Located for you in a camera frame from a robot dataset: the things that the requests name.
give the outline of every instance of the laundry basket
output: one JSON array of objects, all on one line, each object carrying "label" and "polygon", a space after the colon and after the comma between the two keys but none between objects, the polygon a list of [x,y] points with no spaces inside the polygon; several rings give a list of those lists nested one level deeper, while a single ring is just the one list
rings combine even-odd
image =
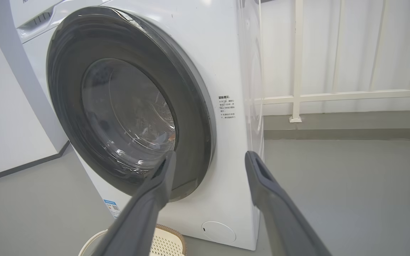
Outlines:
[{"label": "laundry basket", "polygon": [[186,242],[176,230],[156,224],[150,256],[186,256]]}]

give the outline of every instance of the white wall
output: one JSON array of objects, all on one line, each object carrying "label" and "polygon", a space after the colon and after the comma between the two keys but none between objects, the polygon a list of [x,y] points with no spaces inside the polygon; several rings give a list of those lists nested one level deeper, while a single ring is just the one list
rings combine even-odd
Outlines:
[{"label": "white wall", "polygon": [[68,141],[67,136],[42,91],[21,45],[8,0],[0,0],[0,48],[42,128],[57,153],[60,152]]},{"label": "white wall", "polygon": [[[265,97],[293,93],[295,0],[262,4]],[[366,91],[379,31],[382,0],[345,0],[338,91]],[[331,92],[339,0],[304,0],[301,94]],[[410,0],[387,0],[374,89],[406,89],[410,81]],[[410,98],[304,102],[301,113],[410,110]],[[264,115],[291,114],[291,104],[265,105]]]},{"label": "white wall", "polygon": [[54,154],[0,49],[0,172]]}]

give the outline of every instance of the white washing machine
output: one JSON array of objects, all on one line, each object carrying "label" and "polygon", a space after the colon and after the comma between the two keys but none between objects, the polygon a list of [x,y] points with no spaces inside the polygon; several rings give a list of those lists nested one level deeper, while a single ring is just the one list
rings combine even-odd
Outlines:
[{"label": "white washing machine", "polygon": [[11,0],[11,8],[34,72],[114,217],[175,150],[158,223],[255,249],[260,213],[244,155],[263,156],[258,1]]}]

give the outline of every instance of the gray floor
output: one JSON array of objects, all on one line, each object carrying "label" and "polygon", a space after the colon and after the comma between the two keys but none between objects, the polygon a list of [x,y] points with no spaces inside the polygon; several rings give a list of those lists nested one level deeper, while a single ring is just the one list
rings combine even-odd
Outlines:
[{"label": "gray floor", "polygon": [[[266,164],[333,255],[410,255],[410,141],[265,141]],[[0,256],[74,256],[113,218],[75,153],[0,178]],[[187,237],[188,255],[271,255]]]}]

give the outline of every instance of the baseboard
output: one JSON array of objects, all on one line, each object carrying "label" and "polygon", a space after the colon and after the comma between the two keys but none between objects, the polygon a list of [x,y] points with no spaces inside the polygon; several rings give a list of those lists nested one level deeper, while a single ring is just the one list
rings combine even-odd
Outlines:
[{"label": "baseboard", "polygon": [[4,176],[7,176],[7,175],[11,175],[13,173],[16,173],[16,172],[19,172],[19,171],[22,171],[22,170],[25,170],[25,169],[28,169],[30,167],[34,167],[38,164],[43,164],[44,162],[48,162],[48,161],[52,161],[54,159],[58,159],[58,158],[63,156],[63,154],[64,154],[64,152],[65,152],[65,150],[67,149],[68,146],[69,146],[69,141],[67,141],[64,144],[64,146],[61,148],[61,150],[58,154],[54,154],[54,155],[51,155],[51,156],[48,156],[48,157],[45,157],[45,158],[42,158],[42,159],[39,159],[39,160],[36,160],[36,161],[33,161],[33,162],[29,162],[27,164],[22,164],[20,166],[17,166],[17,167],[2,171],[2,172],[0,172],[0,178],[4,177]]},{"label": "baseboard", "polygon": [[410,140],[410,111],[265,116],[265,139]]}]

